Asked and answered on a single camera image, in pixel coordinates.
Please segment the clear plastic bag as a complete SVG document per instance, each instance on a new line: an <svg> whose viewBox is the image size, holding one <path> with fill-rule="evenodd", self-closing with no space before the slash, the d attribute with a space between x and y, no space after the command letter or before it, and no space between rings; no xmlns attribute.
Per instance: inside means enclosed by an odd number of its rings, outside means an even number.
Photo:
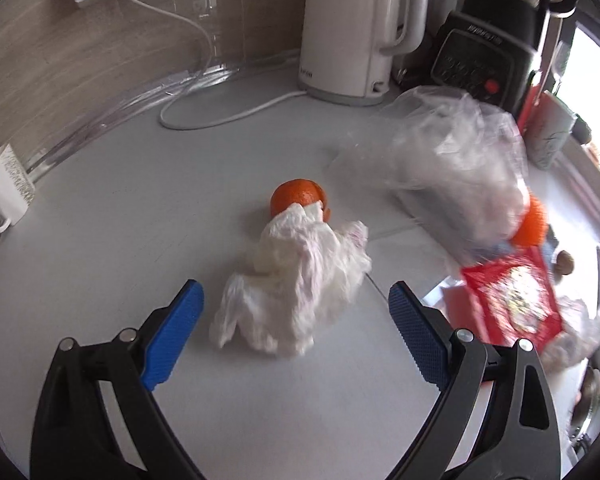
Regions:
<svg viewBox="0 0 600 480"><path fill-rule="evenodd" d="M451 87L397 96L349 134L330 169L396 200L462 266L505 252L530 207L513 116Z"/></svg>

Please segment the white electric kettle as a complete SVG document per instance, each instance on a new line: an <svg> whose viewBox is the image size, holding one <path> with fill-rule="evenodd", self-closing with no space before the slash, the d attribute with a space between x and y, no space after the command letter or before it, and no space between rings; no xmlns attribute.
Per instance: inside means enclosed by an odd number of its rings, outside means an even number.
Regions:
<svg viewBox="0 0 600 480"><path fill-rule="evenodd" d="M428 0L306 0L299 88L337 104L380 103L393 58L424 39L427 6Z"/></svg>

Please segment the white coffee mug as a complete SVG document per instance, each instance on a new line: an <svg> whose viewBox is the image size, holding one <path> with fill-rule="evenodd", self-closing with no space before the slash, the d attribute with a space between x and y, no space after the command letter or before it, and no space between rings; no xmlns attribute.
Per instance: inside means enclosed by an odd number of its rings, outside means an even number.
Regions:
<svg viewBox="0 0 600 480"><path fill-rule="evenodd" d="M12 146L0 147L0 234L18 223L35 198L35 186Z"/></svg>

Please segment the orange mandarin peel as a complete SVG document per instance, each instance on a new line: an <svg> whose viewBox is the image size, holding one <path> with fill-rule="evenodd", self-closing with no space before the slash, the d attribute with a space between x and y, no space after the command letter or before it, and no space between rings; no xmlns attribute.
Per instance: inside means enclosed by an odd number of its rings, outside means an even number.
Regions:
<svg viewBox="0 0 600 480"><path fill-rule="evenodd" d="M276 217L292 204L302 207L321 202L323 219L330 219L328 199L321 185L308 179L294 179L279 185L270 198L270 216Z"/></svg>

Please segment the small brown nut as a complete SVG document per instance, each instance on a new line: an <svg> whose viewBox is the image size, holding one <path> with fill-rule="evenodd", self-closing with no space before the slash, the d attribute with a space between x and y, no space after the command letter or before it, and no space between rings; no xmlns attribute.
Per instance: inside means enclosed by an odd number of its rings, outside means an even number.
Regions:
<svg viewBox="0 0 600 480"><path fill-rule="evenodd" d="M566 250L558 252L553 263L553 271L556 275L567 276L574 270L573 256Z"/></svg>

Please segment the red snack packet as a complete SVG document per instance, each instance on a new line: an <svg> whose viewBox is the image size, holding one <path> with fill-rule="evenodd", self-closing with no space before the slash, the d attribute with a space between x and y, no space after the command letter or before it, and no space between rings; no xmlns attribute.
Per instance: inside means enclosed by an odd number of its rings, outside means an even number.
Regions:
<svg viewBox="0 0 600 480"><path fill-rule="evenodd" d="M460 274L482 323L483 341L510 347L524 338L541 352L562 332L562 316L539 248L465 266Z"/></svg>

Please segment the red black blender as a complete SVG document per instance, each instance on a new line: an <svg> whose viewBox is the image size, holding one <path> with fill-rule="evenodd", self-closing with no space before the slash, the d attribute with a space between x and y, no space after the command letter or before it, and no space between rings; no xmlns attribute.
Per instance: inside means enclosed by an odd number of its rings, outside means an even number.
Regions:
<svg viewBox="0 0 600 480"><path fill-rule="evenodd" d="M540 69L547 19L573 14L577 1L464 0L434 38L426 81L519 116Z"/></svg>

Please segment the white plastic bag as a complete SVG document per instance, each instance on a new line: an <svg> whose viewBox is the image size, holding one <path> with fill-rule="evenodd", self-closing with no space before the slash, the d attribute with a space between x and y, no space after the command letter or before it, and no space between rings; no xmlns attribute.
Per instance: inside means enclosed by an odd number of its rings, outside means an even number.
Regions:
<svg viewBox="0 0 600 480"><path fill-rule="evenodd" d="M355 300L372 259L367 226L333 229L322 203L293 203L268 222L254 250L250 273L227 280L209 330L222 348L236 333L256 351L294 358L335 323Z"/></svg>

